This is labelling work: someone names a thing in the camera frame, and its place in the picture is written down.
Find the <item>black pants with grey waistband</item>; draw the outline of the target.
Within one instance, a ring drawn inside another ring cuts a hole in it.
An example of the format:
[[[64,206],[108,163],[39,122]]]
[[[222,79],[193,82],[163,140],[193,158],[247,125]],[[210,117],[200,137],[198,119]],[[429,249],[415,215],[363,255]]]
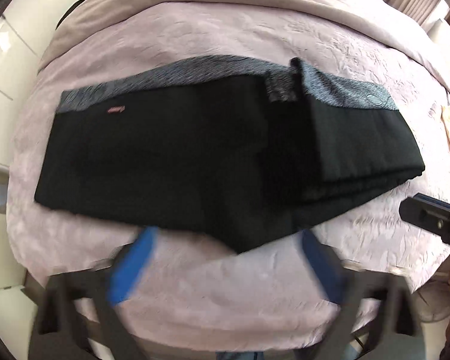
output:
[[[420,176],[389,92],[234,55],[65,91],[34,199],[52,210],[205,233],[237,253]]]

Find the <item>lilac embossed bed blanket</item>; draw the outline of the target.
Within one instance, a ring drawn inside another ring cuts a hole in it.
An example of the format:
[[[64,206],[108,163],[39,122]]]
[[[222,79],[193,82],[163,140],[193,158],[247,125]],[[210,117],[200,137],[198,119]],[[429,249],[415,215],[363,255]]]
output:
[[[438,236],[401,221],[404,197],[422,192],[450,202],[450,149],[441,108],[446,88],[401,51],[293,10],[167,2],[107,27],[49,63],[18,118],[9,168],[7,231],[13,253],[45,283],[58,271],[91,267],[136,234],[133,227],[50,211],[34,194],[62,92],[129,77],[199,55],[243,55],[316,68],[385,86],[415,135],[424,174],[315,233],[347,260],[401,273],[411,288],[450,255]],[[235,255],[190,233],[159,232],[142,281],[120,307],[139,338],[192,350],[288,350],[312,345],[336,308],[323,299],[289,236]]]

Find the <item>blue jeans legs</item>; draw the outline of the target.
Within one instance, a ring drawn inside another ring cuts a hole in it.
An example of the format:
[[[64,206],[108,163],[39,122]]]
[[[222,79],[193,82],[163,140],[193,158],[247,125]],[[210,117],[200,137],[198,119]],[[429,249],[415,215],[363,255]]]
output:
[[[216,360],[263,360],[264,353],[261,351],[255,352],[217,352]]]

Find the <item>white glossy cabinet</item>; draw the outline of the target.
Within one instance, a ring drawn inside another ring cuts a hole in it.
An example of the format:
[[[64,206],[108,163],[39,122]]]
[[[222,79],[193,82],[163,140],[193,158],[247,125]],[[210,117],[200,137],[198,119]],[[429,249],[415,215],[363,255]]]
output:
[[[5,217],[17,116],[59,19],[77,1],[0,0],[0,289],[25,277],[9,246]]]

